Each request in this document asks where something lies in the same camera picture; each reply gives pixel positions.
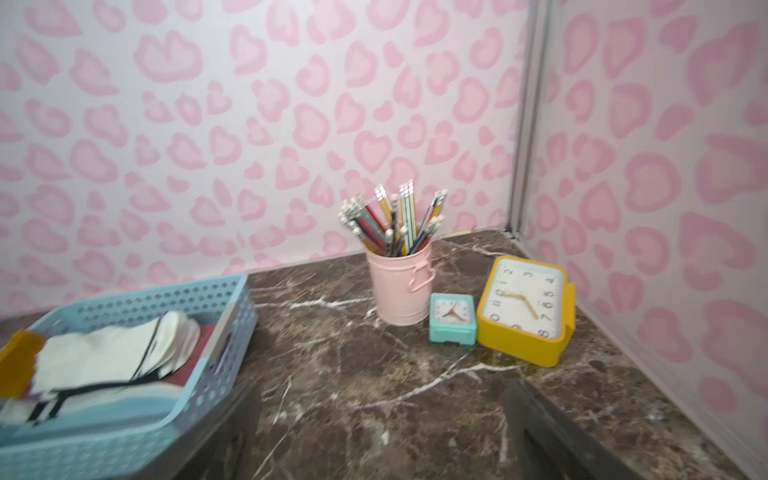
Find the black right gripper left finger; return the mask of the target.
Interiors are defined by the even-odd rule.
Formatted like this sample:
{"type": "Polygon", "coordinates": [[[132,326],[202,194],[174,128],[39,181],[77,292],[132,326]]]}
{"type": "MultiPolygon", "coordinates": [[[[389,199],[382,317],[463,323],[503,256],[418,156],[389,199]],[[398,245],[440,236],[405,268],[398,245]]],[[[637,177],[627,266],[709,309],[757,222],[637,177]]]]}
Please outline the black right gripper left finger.
{"type": "Polygon", "coordinates": [[[243,381],[130,479],[250,479],[261,413],[258,385],[243,381]]]}

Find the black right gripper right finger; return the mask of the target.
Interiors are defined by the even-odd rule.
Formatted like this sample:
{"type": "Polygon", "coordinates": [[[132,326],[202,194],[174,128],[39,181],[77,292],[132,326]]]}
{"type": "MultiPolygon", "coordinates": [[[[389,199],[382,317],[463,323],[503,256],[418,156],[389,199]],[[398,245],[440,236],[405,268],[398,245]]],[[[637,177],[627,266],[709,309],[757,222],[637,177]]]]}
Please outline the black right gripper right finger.
{"type": "Polygon", "coordinates": [[[638,479],[640,476],[582,430],[525,380],[503,395],[512,450],[524,479],[638,479]]]}

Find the maroon purple sock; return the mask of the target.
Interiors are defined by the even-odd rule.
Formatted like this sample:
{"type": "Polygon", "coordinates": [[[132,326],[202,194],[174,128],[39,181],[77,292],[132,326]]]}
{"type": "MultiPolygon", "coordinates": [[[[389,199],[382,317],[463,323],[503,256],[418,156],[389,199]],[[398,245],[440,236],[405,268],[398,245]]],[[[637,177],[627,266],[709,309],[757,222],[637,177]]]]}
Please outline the maroon purple sock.
{"type": "MultiPolygon", "coordinates": [[[[200,328],[200,337],[187,362],[174,373],[165,376],[162,382],[183,387],[187,384],[200,360],[214,325],[200,328]]],[[[1,398],[32,398],[31,381],[35,373],[35,356],[42,349],[45,340],[41,334],[27,331],[16,332],[9,343],[1,349],[1,398]]]]}

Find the white banded sock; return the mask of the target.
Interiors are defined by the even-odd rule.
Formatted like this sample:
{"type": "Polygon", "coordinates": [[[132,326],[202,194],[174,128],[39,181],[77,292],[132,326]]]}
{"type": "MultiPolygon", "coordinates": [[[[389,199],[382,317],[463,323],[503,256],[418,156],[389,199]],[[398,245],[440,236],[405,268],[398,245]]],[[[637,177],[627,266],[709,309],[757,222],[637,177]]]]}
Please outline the white banded sock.
{"type": "MultiPolygon", "coordinates": [[[[88,416],[105,413],[107,417],[127,413],[127,405],[138,403],[140,414],[160,412],[166,414],[175,405],[183,387],[168,382],[152,382],[138,386],[116,387],[92,393],[77,394],[63,401],[57,416],[88,416]]],[[[11,399],[1,407],[1,426],[31,426],[47,420],[56,401],[33,398],[11,399]]]]}
{"type": "Polygon", "coordinates": [[[163,379],[187,363],[200,336],[200,324],[177,310],[134,327],[55,336],[36,355],[29,392],[50,397],[81,387],[163,379]]]}

